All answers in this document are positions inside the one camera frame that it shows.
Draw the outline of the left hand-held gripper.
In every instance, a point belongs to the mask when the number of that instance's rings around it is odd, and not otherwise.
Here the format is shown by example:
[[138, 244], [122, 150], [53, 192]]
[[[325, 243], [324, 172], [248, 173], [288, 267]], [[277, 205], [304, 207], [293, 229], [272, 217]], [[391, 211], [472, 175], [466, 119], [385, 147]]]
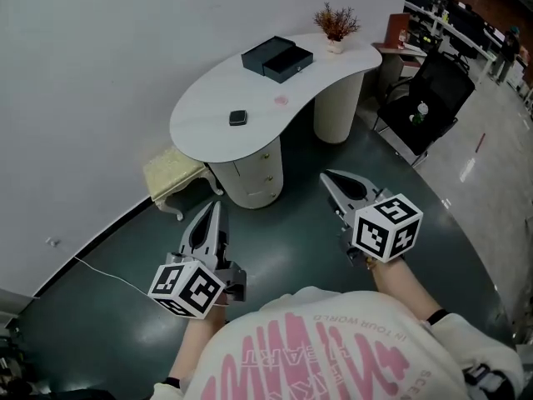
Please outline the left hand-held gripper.
[[[221, 201], [210, 202], [186, 227], [182, 256], [171, 254], [171, 261], [158, 268], [148, 297], [183, 318], [205, 318], [222, 294], [245, 301], [247, 273], [234, 262], [227, 264], [228, 243], [227, 210]], [[217, 264], [227, 266], [209, 267]]]

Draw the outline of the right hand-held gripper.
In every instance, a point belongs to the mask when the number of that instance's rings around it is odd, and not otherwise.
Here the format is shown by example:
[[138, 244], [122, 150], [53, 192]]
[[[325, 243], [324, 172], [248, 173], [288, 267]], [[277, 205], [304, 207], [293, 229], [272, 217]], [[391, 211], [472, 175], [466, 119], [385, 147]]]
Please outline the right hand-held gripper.
[[423, 212], [403, 194], [376, 200], [377, 187], [355, 173], [327, 169], [320, 181], [345, 223], [341, 246], [351, 261], [362, 256], [388, 263], [416, 243]]

